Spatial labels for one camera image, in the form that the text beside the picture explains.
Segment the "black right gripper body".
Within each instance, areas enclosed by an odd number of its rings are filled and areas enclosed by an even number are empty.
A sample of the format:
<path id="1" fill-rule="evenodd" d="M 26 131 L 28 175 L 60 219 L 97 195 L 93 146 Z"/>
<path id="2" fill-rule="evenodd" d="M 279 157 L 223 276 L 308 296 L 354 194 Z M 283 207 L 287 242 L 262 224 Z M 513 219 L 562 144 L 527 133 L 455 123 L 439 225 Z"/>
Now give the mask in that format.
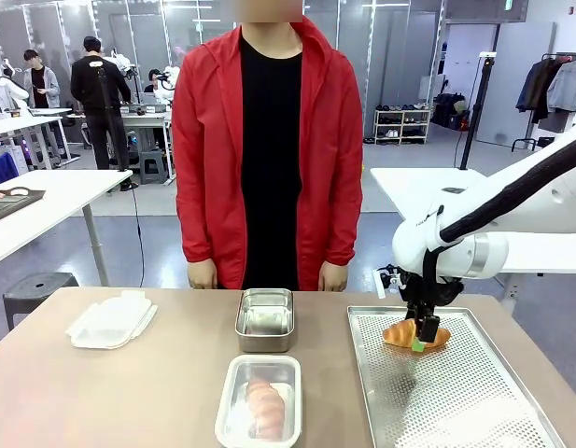
<path id="1" fill-rule="evenodd" d="M 416 273 L 401 273 L 400 296 L 403 301 L 415 302 L 420 308 L 429 308 L 434 312 L 435 306 L 450 304 L 463 292 L 460 278 L 439 277 L 437 281 L 427 282 Z"/>

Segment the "person's left hand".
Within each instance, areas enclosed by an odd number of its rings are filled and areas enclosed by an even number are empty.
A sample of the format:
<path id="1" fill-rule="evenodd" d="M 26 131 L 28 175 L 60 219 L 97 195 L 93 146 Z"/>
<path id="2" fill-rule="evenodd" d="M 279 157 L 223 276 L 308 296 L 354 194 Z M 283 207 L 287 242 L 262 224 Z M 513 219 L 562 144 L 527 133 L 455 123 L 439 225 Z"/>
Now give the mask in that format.
<path id="1" fill-rule="evenodd" d="M 328 261 L 322 263 L 319 277 L 318 290 L 324 292 L 343 292 L 347 287 L 348 266 L 332 264 Z"/>

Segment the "person's right hand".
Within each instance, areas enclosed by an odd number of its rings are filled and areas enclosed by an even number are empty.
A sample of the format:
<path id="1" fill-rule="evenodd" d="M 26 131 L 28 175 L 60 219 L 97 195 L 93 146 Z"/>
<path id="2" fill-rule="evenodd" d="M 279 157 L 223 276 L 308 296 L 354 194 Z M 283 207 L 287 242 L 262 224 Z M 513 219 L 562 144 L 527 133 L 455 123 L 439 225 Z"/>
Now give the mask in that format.
<path id="1" fill-rule="evenodd" d="M 217 289 L 218 273 L 213 260 L 189 262 L 187 268 L 189 285 L 193 289 Z"/>

